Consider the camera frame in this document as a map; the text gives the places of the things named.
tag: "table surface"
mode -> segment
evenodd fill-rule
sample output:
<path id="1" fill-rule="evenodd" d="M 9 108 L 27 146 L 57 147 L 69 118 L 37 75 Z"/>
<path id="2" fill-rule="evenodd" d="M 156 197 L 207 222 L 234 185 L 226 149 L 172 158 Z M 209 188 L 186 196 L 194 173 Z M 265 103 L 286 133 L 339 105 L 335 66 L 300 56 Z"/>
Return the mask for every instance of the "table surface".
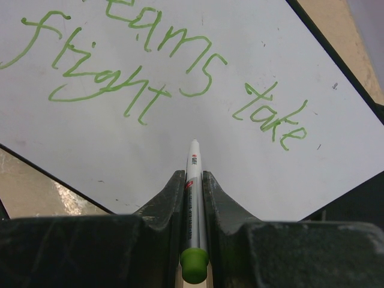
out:
<path id="1" fill-rule="evenodd" d="M 299 2 L 373 100 L 384 104 L 384 94 L 346 0 Z M 2 150 L 0 199 L 11 218 L 105 213 Z"/>

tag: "whiteboard marker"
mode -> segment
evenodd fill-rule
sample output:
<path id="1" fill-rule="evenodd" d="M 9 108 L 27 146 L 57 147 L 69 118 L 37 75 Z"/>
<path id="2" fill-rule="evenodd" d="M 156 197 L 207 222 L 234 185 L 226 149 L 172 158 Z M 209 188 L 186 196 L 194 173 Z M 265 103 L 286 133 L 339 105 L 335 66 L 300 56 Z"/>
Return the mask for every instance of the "whiteboard marker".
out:
<path id="1" fill-rule="evenodd" d="M 209 262 L 205 230 L 203 201 L 203 170 L 200 145 L 196 139 L 191 143 L 185 175 L 185 243 L 180 255 L 182 277 L 190 284 L 199 284 L 206 279 Z"/>

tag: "green marker cap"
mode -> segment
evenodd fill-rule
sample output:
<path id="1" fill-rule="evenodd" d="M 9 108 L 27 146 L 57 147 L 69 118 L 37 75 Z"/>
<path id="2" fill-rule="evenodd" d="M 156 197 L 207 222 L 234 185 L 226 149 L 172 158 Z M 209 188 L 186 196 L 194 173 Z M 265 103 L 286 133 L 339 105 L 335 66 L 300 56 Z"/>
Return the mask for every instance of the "green marker cap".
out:
<path id="1" fill-rule="evenodd" d="M 206 279 L 208 253 L 200 248 L 188 248 L 181 253 L 182 278 L 190 284 L 199 284 Z"/>

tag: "white board surface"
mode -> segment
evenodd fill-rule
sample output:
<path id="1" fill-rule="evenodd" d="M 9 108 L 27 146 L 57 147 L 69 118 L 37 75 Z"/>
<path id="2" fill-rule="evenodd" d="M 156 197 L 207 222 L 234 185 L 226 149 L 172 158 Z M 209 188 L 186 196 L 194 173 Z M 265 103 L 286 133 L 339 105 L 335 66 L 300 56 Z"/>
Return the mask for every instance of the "white board surface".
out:
<path id="1" fill-rule="evenodd" d="M 0 143 L 121 214 L 185 168 L 193 138 L 262 220 L 300 220 L 384 170 L 384 126 L 284 1 L 127 3 L 2 1 Z"/>

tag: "black plastic mount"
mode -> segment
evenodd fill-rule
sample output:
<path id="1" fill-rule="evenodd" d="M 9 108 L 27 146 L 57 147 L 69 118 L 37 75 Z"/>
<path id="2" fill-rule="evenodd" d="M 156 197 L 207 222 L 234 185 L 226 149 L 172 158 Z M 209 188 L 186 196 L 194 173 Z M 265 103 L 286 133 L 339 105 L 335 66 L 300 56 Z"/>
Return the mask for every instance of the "black plastic mount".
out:
<path id="1" fill-rule="evenodd" d="M 174 287 L 184 171 L 132 215 L 0 222 L 0 287 Z M 214 287 L 384 287 L 384 233 L 265 223 L 203 173 Z"/>

